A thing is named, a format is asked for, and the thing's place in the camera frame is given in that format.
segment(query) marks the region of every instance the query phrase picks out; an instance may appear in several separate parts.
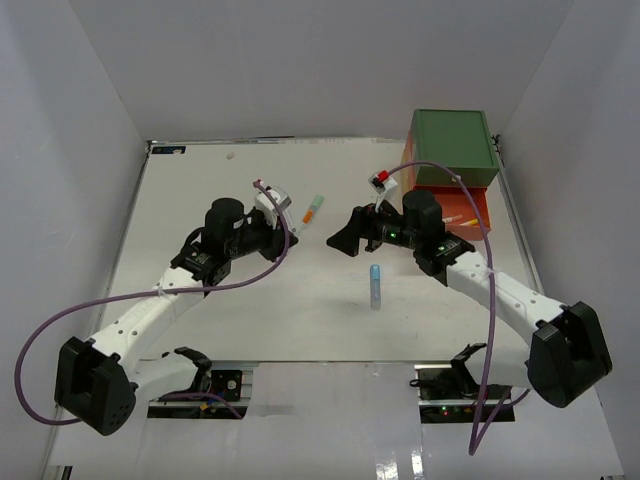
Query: white arm joint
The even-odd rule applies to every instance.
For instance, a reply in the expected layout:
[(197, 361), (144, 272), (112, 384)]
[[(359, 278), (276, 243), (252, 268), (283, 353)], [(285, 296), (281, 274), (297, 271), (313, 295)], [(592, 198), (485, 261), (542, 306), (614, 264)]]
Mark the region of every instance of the white arm joint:
[[(447, 267), (449, 287), (489, 308), (489, 269), (482, 254), (468, 252)], [(494, 272), (496, 313), (531, 345), (540, 320), (550, 321), (562, 313), (561, 303), (525, 287), (503, 272)]]
[[(182, 268), (168, 268), (155, 289), (202, 287), (192, 274)], [(127, 376), (133, 373), (138, 360), (180, 315), (204, 299), (204, 293), (170, 295), (139, 300), (111, 325), (91, 336), (93, 348), (106, 356), (117, 354)]]

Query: test tube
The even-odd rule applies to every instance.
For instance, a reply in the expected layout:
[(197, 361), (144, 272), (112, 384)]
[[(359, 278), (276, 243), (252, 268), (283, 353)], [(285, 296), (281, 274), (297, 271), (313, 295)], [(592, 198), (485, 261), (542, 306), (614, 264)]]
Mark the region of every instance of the test tube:
[(455, 222), (456, 220), (460, 220), (461, 218), (462, 218), (462, 215), (454, 215), (453, 217), (443, 218), (442, 221), (444, 223), (451, 223), (451, 222)]
[(373, 264), (369, 269), (371, 283), (371, 309), (380, 310), (382, 299), (380, 297), (380, 265)]
[(311, 223), (311, 220), (313, 219), (313, 217), (315, 217), (316, 212), (320, 208), (320, 205), (322, 205), (322, 202), (324, 202), (324, 197), (322, 195), (316, 195), (315, 198), (313, 199), (313, 202), (311, 202), (311, 205), (309, 205), (309, 208), (307, 209), (307, 213), (304, 214), (304, 217), (302, 218), (302, 223), (296, 229), (296, 233), (300, 233), (302, 232), (302, 230), (307, 228), (307, 226)]

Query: small sticker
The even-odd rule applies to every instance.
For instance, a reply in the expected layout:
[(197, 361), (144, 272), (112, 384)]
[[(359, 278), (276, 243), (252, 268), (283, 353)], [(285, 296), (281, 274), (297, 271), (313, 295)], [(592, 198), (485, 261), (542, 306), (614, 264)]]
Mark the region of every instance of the small sticker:
[(169, 146), (169, 147), (153, 147), (151, 149), (152, 155), (181, 155), (187, 151), (185, 146)]

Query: white enclosure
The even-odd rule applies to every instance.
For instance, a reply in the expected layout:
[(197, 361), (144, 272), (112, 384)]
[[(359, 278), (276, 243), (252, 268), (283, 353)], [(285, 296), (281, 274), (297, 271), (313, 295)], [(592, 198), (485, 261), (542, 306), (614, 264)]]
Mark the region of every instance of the white enclosure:
[[(614, 371), (598, 392), (640, 478), (639, 85), (632, 1), (0, 0), (0, 477), (44, 464), (50, 429), (20, 409), (13, 364), (49, 315), (105, 295), (143, 140), (401, 139), (423, 107), (485, 110), (503, 134), (547, 294), (600, 315)], [(34, 345), (40, 413), (57, 350), (95, 313)]]

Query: cable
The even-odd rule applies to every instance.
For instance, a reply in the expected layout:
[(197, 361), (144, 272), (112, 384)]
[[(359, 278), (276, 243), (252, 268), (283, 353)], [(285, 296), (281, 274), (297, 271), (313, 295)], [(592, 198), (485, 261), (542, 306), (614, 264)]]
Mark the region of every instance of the cable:
[[(473, 213), (476, 215), (476, 218), (478, 219), (478, 226), (480, 227), (480, 231), (482, 232), (482, 239), (484, 241), (485, 249), (487, 250), (487, 268), (489, 269), (489, 334), (487, 336), (487, 351), (484, 356), (482, 378), (480, 380), (480, 389), (478, 391), (477, 402), (478, 402), (479, 408), (475, 409), (475, 413), (473, 415), (473, 425), (471, 426), (471, 439), (469, 440), (469, 455), (473, 456), (478, 450), (478, 447), (480, 446), (480, 441), (482, 440), (482, 437), (484, 436), (487, 429), (489, 428), (489, 425), (491, 425), (491, 422), (493, 421), (495, 416), (498, 414), (500, 407), (502, 407), (502, 404), (506, 400), (506, 397), (504, 397), (495, 406), (495, 408), (491, 412), (491, 415), (489, 415), (489, 418), (487, 418), (487, 421), (484, 422), (482, 431), (478, 434), (478, 428), (480, 426), (480, 420), (482, 418), (482, 407), (484, 406), (484, 397), (487, 391), (487, 384), (489, 382), (489, 369), (491, 368), (491, 355), (493, 354), (493, 341), (496, 333), (496, 279), (495, 279), (495, 276), (493, 275), (493, 252), (491, 251), (491, 245), (489, 243), (489, 234), (487, 232), (487, 228), (484, 225), (484, 220), (482, 219), (482, 215), (480, 215), (480, 210), (478, 209), (478, 205), (476, 205), (476, 202), (473, 200), (473, 197), (471, 196), (471, 192), (469, 192), (469, 189), (467, 188), (467, 186), (462, 182), (460, 177), (456, 175), (451, 169), (445, 167), (444, 165), (440, 165), (434, 162), (415, 161), (415, 162), (404, 163), (395, 168), (392, 168), (391, 170), (389, 170), (388, 173), (389, 175), (393, 175), (394, 173), (398, 172), (399, 170), (402, 170), (403, 168), (412, 167), (416, 165), (427, 165), (430, 167), (439, 168), (440, 170), (450, 175), (451, 178), (456, 179), (457, 183), (460, 185), (460, 188), (464, 192), (464, 195), (467, 197), (467, 200), (469, 200), (469, 204), (473, 209)], [(520, 401), (522, 401), (522, 399), (526, 396), (526, 394), (528, 394), (528, 392), (523, 394), (522, 398), (518, 398), (516, 402), (519, 403)]]
[[(285, 220), (282, 208), (280, 208), (278, 203), (269, 194), (268, 190), (261, 185), (260, 181), (256, 180), (255, 182), (253, 182), (253, 186), (258, 190), (260, 190), (260, 192), (262, 192), (267, 197), (267, 199), (271, 202), (273, 207), (276, 209), (276, 212), (278, 213), (278, 217), (280, 219), (280, 223), (282, 224), (282, 228), (284, 230), (284, 247), (282, 249), (282, 254), (278, 257), (276, 262), (261, 274), (256, 275), (255, 277), (250, 278), (249, 280), (245, 280), (243, 282), (233, 283), (229, 285), (217, 285), (217, 286), (211, 286), (211, 287), (168, 288), (166, 290), (163, 290), (165, 294), (177, 295), (180, 293), (219, 292), (222, 290), (232, 290), (235, 288), (246, 287), (247, 285), (251, 285), (252, 283), (262, 280), (264, 277), (272, 273), (276, 268), (278, 268), (282, 264), (282, 261), (284, 260), (284, 257), (287, 255), (287, 252), (289, 251), (289, 246), (291, 244), (291, 238), (290, 238), (291, 233), (289, 232), (289, 226), (287, 225), (287, 221)], [(69, 307), (66, 310), (63, 310), (55, 314), (53, 317), (49, 318), (42, 325), (40, 325), (29, 336), (29, 338), (27, 338), (27, 341), (24, 343), (22, 349), (20, 350), (20, 353), (18, 354), (15, 369), (13, 371), (13, 384), (16, 390), (16, 395), (18, 397), (18, 401), (20, 402), (20, 405), (22, 406), (24, 411), (27, 413), (27, 415), (29, 415), (31, 418), (33, 418), (37, 422), (43, 423), (45, 425), (50, 425), (50, 426), (72, 425), (80, 422), (80, 419), (78, 418), (74, 418), (71, 420), (52, 420), (50, 418), (45, 418), (41, 416), (39, 413), (37, 413), (31, 407), (31, 405), (29, 404), (29, 402), (27, 401), (24, 395), (24, 389), (22, 388), (22, 366), (24, 364), (24, 359), (27, 356), (27, 352), (29, 351), (29, 348), (31, 348), (31, 345), (33, 344), (33, 342), (36, 340), (36, 338), (38, 338), (38, 336), (40, 336), (40, 334), (47, 327), (57, 322), (61, 318), (66, 317), (67, 315), (70, 315), (72, 313), (78, 312), (80, 310), (95, 307), (98, 305), (105, 305), (107, 303), (122, 302), (124, 300), (131, 300), (135, 298), (155, 297), (157, 295), (158, 295), (157, 290), (151, 290), (151, 291), (127, 293), (125, 295), (116, 295), (113, 297), (106, 297), (106, 298), (91, 300), (89, 302), (84, 302), (84, 303), (75, 305), (73, 307)]]
[[(226, 401), (224, 398), (222, 398), (219, 395), (216, 395), (215, 393), (198, 393), (198, 398), (210, 398), (211, 400), (215, 400), (216, 402), (220, 402), (222, 404), (224, 404), (225, 407), (227, 407), (229, 409), (229, 411), (231, 413), (233, 413), (233, 415), (238, 419), (238, 420), (242, 420), (242, 415), (240, 415), (238, 413), (238, 411), (233, 408), (233, 406)], [(162, 397), (160, 397), (158, 399), (158, 401), (162, 402), (164, 400), (193, 400), (193, 392), (188, 393), (188, 392), (183, 392), (183, 393), (168, 393), (167, 395), (163, 395)]]

